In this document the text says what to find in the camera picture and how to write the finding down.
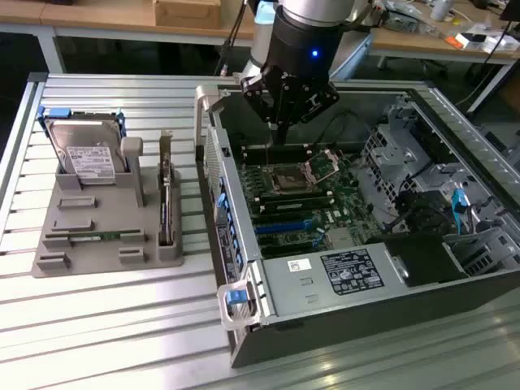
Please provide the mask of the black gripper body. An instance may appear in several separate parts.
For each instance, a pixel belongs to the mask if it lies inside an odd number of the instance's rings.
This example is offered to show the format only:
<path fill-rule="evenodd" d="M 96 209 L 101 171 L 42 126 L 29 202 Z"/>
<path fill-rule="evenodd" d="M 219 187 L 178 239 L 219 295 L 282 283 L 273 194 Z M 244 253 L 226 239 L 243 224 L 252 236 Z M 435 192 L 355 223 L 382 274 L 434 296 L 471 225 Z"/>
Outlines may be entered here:
<path fill-rule="evenodd" d="M 264 69 L 301 78 L 328 78 L 344 31 L 303 24 L 277 11 Z"/>

